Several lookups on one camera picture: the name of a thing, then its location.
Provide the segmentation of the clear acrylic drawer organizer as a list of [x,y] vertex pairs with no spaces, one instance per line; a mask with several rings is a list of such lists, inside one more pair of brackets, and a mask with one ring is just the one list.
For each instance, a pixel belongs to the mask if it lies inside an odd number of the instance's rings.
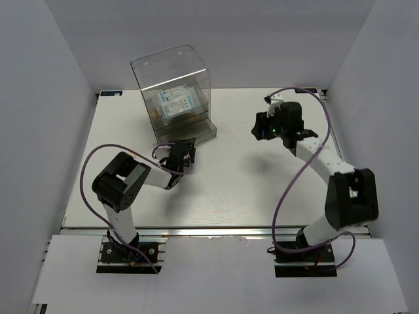
[[190,44],[171,46],[130,62],[158,144],[217,136],[211,121],[211,76]]

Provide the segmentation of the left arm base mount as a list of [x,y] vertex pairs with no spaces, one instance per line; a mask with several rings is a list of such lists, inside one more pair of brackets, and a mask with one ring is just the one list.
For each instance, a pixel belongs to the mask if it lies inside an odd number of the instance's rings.
[[122,249],[103,237],[96,273],[157,275],[163,265],[166,244],[162,241],[140,240],[138,249]]

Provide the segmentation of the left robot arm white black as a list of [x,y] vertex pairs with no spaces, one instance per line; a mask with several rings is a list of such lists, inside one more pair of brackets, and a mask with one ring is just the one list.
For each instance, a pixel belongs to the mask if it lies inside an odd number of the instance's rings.
[[138,254],[139,236],[134,227],[131,205],[141,187],[172,189],[194,163],[195,142],[192,137],[166,143],[168,155],[153,167],[120,152],[94,179],[92,191],[103,205],[111,225],[107,237],[123,260],[131,261]]

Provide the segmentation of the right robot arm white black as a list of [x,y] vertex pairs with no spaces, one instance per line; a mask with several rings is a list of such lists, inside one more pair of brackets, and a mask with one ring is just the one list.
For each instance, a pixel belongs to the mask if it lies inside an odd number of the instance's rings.
[[327,185],[324,213],[296,238],[295,251],[300,259],[312,260],[319,253],[319,245],[349,227],[378,218],[374,173],[352,166],[326,148],[316,132],[304,127],[300,103],[271,104],[266,112],[256,114],[251,133],[258,141],[281,139],[284,147]]

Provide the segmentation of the white blue packet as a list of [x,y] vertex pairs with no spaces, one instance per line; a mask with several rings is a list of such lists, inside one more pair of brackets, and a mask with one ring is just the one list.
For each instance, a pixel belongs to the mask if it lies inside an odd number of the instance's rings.
[[152,100],[158,116],[161,117],[165,126],[170,124],[175,117],[184,114],[191,108],[187,97],[177,97],[165,101],[161,97],[153,97]]
[[193,86],[177,86],[160,92],[157,101],[165,117],[189,111],[196,107],[196,92]]

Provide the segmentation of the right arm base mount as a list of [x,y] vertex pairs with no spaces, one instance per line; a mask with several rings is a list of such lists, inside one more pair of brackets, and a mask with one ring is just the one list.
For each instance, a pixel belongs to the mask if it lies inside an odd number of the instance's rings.
[[302,235],[293,239],[274,236],[272,246],[266,251],[274,257],[274,273],[276,278],[326,278],[337,277],[337,269],[333,248],[330,243],[306,252],[298,252],[307,248]]

